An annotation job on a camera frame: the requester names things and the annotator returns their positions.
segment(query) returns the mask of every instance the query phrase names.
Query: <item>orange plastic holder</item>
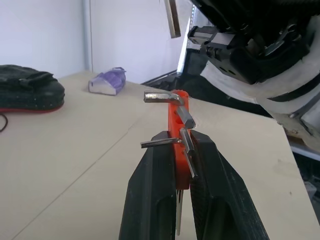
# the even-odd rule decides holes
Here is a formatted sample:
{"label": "orange plastic holder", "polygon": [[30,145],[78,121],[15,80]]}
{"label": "orange plastic holder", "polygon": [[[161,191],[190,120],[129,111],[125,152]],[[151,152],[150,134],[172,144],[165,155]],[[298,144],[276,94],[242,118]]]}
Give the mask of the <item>orange plastic holder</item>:
{"label": "orange plastic holder", "polygon": [[[174,94],[178,94],[184,100],[184,106],[189,110],[189,95],[187,92],[182,90],[172,91]],[[172,103],[168,107],[168,130],[171,138],[180,137],[180,129],[184,128],[185,125],[181,121],[181,118],[176,113],[178,106]],[[188,166],[187,159],[184,154],[186,149],[183,144],[174,144],[174,155],[175,155],[175,185],[177,190],[187,190],[190,185],[190,169]]]}

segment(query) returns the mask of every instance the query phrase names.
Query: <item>purple bag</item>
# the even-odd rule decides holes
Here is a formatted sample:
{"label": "purple bag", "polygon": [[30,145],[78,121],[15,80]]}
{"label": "purple bag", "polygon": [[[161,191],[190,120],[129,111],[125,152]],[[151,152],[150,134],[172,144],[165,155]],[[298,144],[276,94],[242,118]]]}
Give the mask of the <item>purple bag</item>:
{"label": "purple bag", "polygon": [[107,72],[102,72],[89,81],[90,93],[117,95],[126,85],[125,70],[122,67],[115,67]]}

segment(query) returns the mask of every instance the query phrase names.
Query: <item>light wood surface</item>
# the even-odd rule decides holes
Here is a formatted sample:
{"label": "light wood surface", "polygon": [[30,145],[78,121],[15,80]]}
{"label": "light wood surface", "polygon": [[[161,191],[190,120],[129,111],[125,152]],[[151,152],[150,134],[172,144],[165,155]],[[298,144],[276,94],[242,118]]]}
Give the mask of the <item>light wood surface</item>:
{"label": "light wood surface", "polygon": [[[0,240],[116,240],[140,142],[167,129],[167,105],[143,102],[128,82],[117,96],[88,93],[83,72],[61,79],[65,105],[8,114],[0,134]],[[198,132],[238,171],[271,240],[318,240],[320,227],[283,129],[272,119],[190,100]],[[181,236],[195,240],[190,193]]]}

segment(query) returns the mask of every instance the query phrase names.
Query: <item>black cable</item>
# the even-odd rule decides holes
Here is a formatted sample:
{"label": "black cable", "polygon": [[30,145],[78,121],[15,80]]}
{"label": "black cable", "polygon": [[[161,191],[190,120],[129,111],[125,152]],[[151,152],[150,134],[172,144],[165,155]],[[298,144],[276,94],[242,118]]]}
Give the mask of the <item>black cable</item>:
{"label": "black cable", "polygon": [[0,133],[2,133],[6,129],[6,127],[8,126],[9,121],[8,121],[8,118],[6,117],[6,115],[4,115],[3,113],[0,113],[0,116],[3,117],[5,120],[5,124],[4,124],[3,128],[0,129]]}

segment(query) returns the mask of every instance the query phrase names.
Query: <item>black bag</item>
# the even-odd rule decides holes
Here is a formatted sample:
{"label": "black bag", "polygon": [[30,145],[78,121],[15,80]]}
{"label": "black bag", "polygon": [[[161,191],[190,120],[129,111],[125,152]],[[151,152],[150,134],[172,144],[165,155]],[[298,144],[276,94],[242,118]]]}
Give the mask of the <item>black bag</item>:
{"label": "black bag", "polygon": [[51,112],[64,104],[65,89],[45,71],[0,65],[0,112]]}

